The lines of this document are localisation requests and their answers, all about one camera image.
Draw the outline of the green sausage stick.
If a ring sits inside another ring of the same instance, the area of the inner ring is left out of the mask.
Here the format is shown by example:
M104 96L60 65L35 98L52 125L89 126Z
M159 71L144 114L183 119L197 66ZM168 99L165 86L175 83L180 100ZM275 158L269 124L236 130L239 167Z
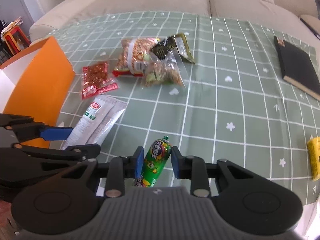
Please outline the green sausage stick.
M141 175L133 185L153 187L171 155L171 148L168 136L155 140L144 158Z

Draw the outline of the red dried meat packet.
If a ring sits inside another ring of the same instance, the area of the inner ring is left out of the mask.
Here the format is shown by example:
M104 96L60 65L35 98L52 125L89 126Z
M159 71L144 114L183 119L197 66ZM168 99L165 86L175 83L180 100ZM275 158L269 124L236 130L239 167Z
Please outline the red dried meat packet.
M82 67L81 100L87 100L97 95L119 89L114 75L108 70L108 61L100 61L90 66Z

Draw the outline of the peanut snack bag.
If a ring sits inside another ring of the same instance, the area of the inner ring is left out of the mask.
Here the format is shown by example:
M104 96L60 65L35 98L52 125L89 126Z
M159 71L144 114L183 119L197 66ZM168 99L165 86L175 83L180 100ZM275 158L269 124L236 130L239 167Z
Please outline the peanut snack bag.
M115 77L121 75L143 76L150 50L159 43L159 38L125 38L121 40L122 52L112 71Z

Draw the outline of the white long sachet pack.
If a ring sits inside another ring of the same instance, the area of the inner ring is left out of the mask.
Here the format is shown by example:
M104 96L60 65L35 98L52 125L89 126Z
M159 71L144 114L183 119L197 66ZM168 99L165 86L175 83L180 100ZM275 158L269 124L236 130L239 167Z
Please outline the white long sachet pack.
M127 106L127 102L110 96L96 96L61 149L65 150L67 147L75 145L102 145Z

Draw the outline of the orange cardboard box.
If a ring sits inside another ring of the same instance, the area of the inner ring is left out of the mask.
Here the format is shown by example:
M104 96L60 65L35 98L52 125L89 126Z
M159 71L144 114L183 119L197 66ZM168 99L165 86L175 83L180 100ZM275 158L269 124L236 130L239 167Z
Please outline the orange cardboard box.
M55 126L75 73L54 37L1 64L1 113Z

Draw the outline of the green checkered tablecloth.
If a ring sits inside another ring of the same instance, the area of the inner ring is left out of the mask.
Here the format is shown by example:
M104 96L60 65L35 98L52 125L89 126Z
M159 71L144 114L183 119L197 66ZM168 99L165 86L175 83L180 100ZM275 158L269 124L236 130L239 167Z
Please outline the green checkered tablecloth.
M296 35L245 21L180 12L130 12L55 27L54 36L76 75L57 123L74 126L89 106L80 99L81 68L108 60L114 65L124 38L184 33L194 64L181 70L184 87L143 87L119 77L111 93L128 102L101 147L101 163L149 148L165 135L183 155L208 163L230 160L314 203L306 142L319 136L319 102L281 77L275 36L303 49L313 64L318 52Z

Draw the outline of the red stool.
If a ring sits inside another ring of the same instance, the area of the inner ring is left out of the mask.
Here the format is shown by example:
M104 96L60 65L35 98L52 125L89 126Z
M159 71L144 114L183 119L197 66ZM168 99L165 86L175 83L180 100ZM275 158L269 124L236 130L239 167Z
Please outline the red stool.
M12 55L16 55L31 44L30 40L24 34L19 26L14 26L2 34L2 39L9 47Z

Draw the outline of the clear mixed nuts bag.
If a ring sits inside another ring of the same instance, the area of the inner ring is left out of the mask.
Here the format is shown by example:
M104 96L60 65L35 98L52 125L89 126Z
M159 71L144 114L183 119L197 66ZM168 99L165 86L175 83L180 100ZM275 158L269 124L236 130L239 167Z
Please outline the clear mixed nuts bag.
M184 33L168 36L154 45L145 60L142 85L171 84L184 87L182 74L186 73L185 63L194 63L189 44Z

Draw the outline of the yellow small carton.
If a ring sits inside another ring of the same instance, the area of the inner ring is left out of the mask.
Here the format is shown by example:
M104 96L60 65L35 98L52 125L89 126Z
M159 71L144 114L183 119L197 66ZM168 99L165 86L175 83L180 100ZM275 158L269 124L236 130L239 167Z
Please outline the yellow small carton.
M320 140L319 137L312 138L307 142L307 149L309 153L311 176L313 181L320 178Z

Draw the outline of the black notebook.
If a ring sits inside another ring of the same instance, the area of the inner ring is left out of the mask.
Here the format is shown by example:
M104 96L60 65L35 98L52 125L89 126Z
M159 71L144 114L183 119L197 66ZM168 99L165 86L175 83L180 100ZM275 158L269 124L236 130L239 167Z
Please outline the black notebook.
M273 37L283 80L319 101L319 78L309 55L284 39Z

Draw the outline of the beige sofa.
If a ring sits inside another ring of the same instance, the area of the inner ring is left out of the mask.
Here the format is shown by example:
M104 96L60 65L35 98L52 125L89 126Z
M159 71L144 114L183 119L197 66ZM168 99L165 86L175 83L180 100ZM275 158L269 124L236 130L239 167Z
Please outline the beige sofa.
M319 16L315 0L65 0L30 28L32 41L75 20L132 11L173 11L249 21L294 35L319 46Z

